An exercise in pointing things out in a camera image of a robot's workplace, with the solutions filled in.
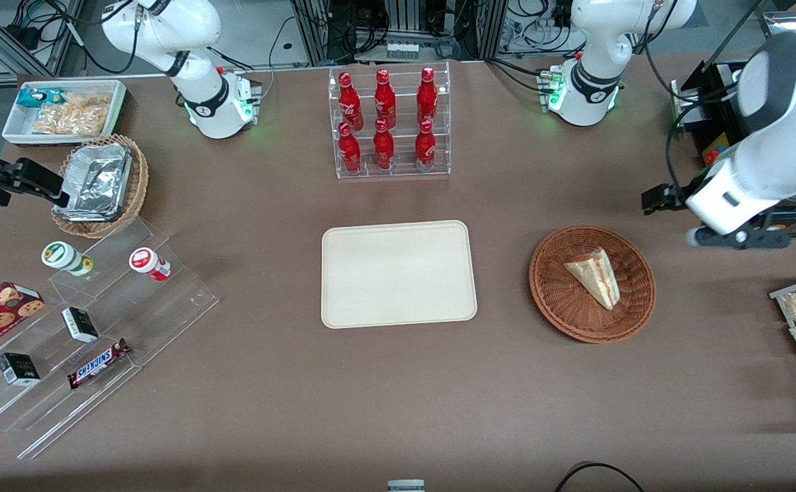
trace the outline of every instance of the brown tabletop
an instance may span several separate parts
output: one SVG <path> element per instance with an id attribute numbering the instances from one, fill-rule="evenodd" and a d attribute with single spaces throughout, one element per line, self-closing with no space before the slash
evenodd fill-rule
<path id="1" fill-rule="evenodd" d="M 685 77 L 698 57 L 660 64 Z M 607 461 L 648 490 L 796 488 L 796 346 L 767 298 L 796 281 L 785 250 L 697 249 L 689 212 L 642 216 L 667 180 L 667 94 L 645 60 L 604 122 L 575 128 L 482 63 L 453 63 L 453 174 L 334 175 L 327 70 L 280 72 L 253 130 L 207 140 L 166 78 L 128 78 L 122 133 L 151 169 L 142 215 L 223 301 L 32 461 L 0 433 L 0 489 L 550 490 Z M 57 167 L 67 149 L 18 149 Z M 684 177 L 691 144 L 676 147 Z M 44 200 L 0 208 L 0 281 L 39 286 L 42 246 L 69 237 Z M 479 311 L 467 322 L 330 330 L 328 228 L 458 219 Z M 528 261 L 555 228 L 632 240 L 658 304 L 637 336 L 576 342 L 539 314 Z M 572 490 L 629 490 L 588 470 Z"/>

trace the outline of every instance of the red bottle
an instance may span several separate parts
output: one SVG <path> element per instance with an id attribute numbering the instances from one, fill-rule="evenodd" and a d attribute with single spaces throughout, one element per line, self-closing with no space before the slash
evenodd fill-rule
<path id="1" fill-rule="evenodd" d="M 420 172 L 429 172 L 435 166 L 436 143 L 431 133 L 431 120 L 423 121 L 416 136 L 416 169 Z"/>
<path id="2" fill-rule="evenodd" d="M 386 69 L 376 70 L 376 93 L 373 94 L 376 101 L 376 117 L 382 118 L 388 124 L 389 129 L 398 124 L 398 108 L 395 103 L 395 90 L 389 83 L 389 71 Z"/>
<path id="3" fill-rule="evenodd" d="M 437 87 L 435 69 L 426 66 L 422 69 L 422 84 L 416 93 L 416 119 L 422 124 L 426 119 L 433 120 L 437 115 Z"/>
<path id="4" fill-rule="evenodd" d="M 361 147 L 358 146 L 358 140 L 352 135 L 352 128 L 348 122 L 340 122 L 338 130 L 340 131 L 340 140 L 338 140 L 340 158 L 344 162 L 346 172 L 359 174 L 361 172 Z"/>
<path id="5" fill-rule="evenodd" d="M 383 171 L 389 171 L 394 165 L 395 140 L 389 133 L 389 125 L 385 119 L 376 121 L 376 134 L 373 136 L 373 147 L 376 149 L 376 166 Z"/>
<path id="6" fill-rule="evenodd" d="M 364 128 L 364 118 L 361 115 L 361 98 L 358 91 L 352 87 L 352 76 L 342 72 L 338 77 L 340 81 L 340 111 L 353 130 L 361 131 Z"/>

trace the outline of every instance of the acrylic bottle rack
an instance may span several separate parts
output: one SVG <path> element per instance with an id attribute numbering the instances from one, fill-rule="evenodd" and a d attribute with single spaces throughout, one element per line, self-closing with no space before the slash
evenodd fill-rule
<path id="1" fill-rule="evenodd" d="M 170 262 L 166 280 L 130 270 L 127 258 L 141 246 Z M 31 387 L 13 386 L 0 371 L 0 431 L 20 459 L 44 451 L 219 302 L 167 246 L 167 237 L 141 218 L 127 221 L 85 254 L 94 259 L 94 270 L 85 277 L 65 271 L 51 277 L 38 289 L 46 307 L 0 340 L 0 354 L 29 355 L 41 378 Z M 69 305 L 89 312 L 100 332 L 97 342 L 70 337 L 61 317 Z M 67 374 L 122 338 L 130 354 L 70 389 Z"/>
<path id="2" fill-rule="evenodd" d="M 432 121 L 432 134 L 436 139 L 435 162 L 429 172 L 416 169 L 416 136 L 419 135 L 419 122 L 416 119 L 416 92 L 422 81 L 422 68 L 431 66 L 435 69 L 435 86 L 437 87 L 437 115 Z M 328 103 L 331 116 L 331 139 L 334 141 L 334 162 L 338 178 L 394 178 L 424 177 L 431 175 L 450 174 L 452 171 L 450 133 L 451 108 L 450 65 L 447 62 L 428 64 L 396 64 L 385 65 L 389 71 L 389 81 L 395 90 L 398 109 L 398 124 L 392 128 L 395 142 L 395 163 L 392 170 L 383 171 L 376 166 L 376 155 L 373 149 L 373 136 L 376 134 L 376 106 L 373 94 L 376 92 L 376 69 L 372 66 L 341 66 L 329 72 Z M 352 75 L 352 85 L 361 98 L 361 113 L 364 118 L 362 130 L 355 133 L 361 146 L 361 172 L 349 174 L 340 158 L 338 125 L 342 121 L 340 112 L 340 84 L 338 75 L 348 72 Z"/>

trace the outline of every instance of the robotic arm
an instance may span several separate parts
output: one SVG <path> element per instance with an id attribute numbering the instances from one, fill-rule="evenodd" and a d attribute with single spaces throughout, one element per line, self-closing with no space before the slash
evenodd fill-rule
<path id="1" fill-rule="evenodd" d="M 738 107 L 750 136 L 720 154 L 686 200 L 722 236 L 796 194 L 796 31 L 766 41 L 750 58 Z"/>
<path id="2" fill-rule="evenodd" d="M 583 31 L 586 47 L 581 59 L 551 68 L 548 110 L 578 126 L 603 120 L 632 56 L 625 35 L 678 29 L 695 5 L 696 0 L 575 0 L 571 21 Z"/>
<path id="3" fill-rule="evenodd" d="M 122 9 L 108 5 L 101 18 Z M 103 24 L 116 48 L 163 71 L 185 99 L 192 124 L 210 138 L 231 137 L 258 118 L 260 87 L 219 72 L 204 47 L 221 36 L 219 14 L 207 0 L 136 0 Z"/>

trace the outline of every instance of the aluminum foil container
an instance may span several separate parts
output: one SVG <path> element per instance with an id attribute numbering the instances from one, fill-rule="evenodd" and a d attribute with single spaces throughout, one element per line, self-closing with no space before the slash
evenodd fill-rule
<path id="1" fill-rule="evenodd" d="M 70 156 L 61 190 L 67 206 L 54 207 L 66 221 L 114 221 L 122 215 L 133 152 L 121 143 L 83 146 Z"/>

